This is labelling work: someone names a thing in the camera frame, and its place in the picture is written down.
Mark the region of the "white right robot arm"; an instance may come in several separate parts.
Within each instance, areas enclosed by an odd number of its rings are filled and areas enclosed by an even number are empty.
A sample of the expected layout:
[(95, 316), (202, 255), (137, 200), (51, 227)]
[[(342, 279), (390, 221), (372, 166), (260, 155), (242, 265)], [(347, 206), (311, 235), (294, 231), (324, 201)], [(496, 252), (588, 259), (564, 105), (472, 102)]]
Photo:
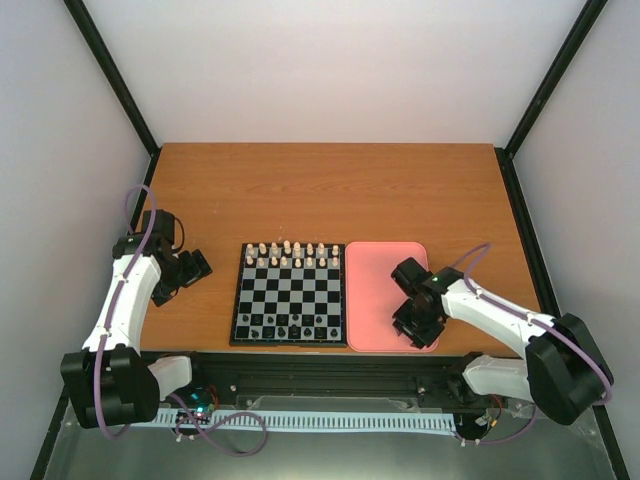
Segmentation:
[(528, 401), (549, 419), (572, 424), (612, 397), (613, 374), (587, 325), (573, 314), (553, 317), (484, 289), (467, 273), (432, 273), (409, 257), (391, 273), (406, 299), (393, 328), (412, 346), (432, 345), (448, 319), (461, 320), (514, 352), (513, 358), (471, 353), (450, 375), (453, 398), (495, 395)]

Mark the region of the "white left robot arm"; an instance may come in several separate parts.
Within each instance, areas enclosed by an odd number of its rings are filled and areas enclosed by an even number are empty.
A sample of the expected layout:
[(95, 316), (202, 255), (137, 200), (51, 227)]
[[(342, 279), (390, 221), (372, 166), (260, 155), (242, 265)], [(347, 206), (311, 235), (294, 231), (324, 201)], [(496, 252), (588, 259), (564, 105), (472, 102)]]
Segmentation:
[(176, 393), (201, 400), (208, 378), (189, 354), (146, 364), (141, 333), (150, 305), (160, 307), (182, 289), (211, 274), (199, 250), (176, 244), (184, 227), (165, 210), (144, 212), (141, 229), (112, 249), (112, 280), (99, 318), (80, 351), (66, 354), (61, 376), (76, 418), (85, 429), (149, 422), (160, 403)]

